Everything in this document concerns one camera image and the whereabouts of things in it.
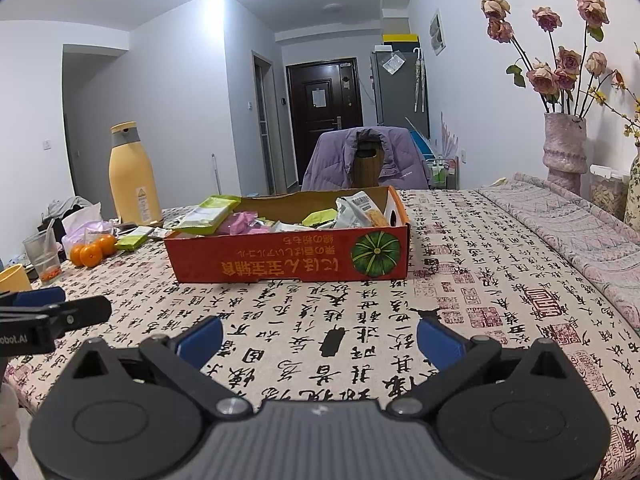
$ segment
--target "yellow thermos bottle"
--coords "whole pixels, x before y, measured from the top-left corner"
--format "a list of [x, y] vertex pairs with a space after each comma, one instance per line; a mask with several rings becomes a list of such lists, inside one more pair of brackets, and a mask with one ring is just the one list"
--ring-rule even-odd
[[111, 128], [113, 148], [109, 180], [122, 222], [149, 225], [162, 219], [151, 161], [142, 147], [135, 122]]

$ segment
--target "yellow cup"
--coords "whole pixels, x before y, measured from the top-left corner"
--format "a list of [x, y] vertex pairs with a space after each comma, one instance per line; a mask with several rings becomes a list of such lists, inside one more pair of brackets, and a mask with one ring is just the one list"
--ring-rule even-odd
[[20, 264], [7, 267], [0, 272], [0, 292], [22, 292], [31, 290], [31, 283]]

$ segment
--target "orange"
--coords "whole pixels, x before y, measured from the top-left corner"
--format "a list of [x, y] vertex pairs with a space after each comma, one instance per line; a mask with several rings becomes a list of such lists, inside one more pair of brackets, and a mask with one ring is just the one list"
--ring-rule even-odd
[[76, 267], [82, 267], [84, 265], [80, 259], [80, 252], [82, 249], [84, 249], [84, 244], [76, 244], [71, 247], [71, 250], [69, 251], [69, 259]]
[[90, 269], [102, 261], [102, 249], [97, 243], [86, 245], [80, 251], [80, 261]]
[[95, 241], [95, 243], [100, 245], [102, 256], [111, 256], [116, 253], [117, 249], [115, 245], [117, 241], [118, 240], [113, 235], [102, 235]]

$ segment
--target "purple jacket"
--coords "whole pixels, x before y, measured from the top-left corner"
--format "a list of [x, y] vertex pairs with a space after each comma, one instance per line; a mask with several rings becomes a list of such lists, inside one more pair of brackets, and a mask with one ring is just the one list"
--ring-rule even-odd
[[359, 127], [320, 136], [311, 157], [302, 191], [347, 189], [359, 140], [379, 140], [385, 153], [378, 183], [396, 189], [429, 189], [424, 157], [406, 128]]

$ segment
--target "patterned blanket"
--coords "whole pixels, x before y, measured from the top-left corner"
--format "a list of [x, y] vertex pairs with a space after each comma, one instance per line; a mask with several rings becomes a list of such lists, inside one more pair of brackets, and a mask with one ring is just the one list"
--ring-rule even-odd
[[161, 242], [95, 269], [65, 264], [56, 284], [69, 298], [106, 295], [111, 320], [67, 334], [52, 354], [12, 360], [6, 380], [33, 411], [85, 339], [133, 346], [216, 314], [225, 342], [202, 372], [254, 406], [289, 398], [377, 398], [384, 406], [436, 373], [416, 348], [415, 329], [421, 310], [439, 309], [467, 337], [487, 334], [517, 347], [545, 336], [562, 345], [611, 424], [598, 478], [636, 475], [640, 337], [629, 323], [562, 256], [478, 192], [400, 195], [412, 221], [407, 280], [179, 284]]
[[479, 192], [562, 254], [640, 331], [636, 231], [576, 194], [524, 174]]

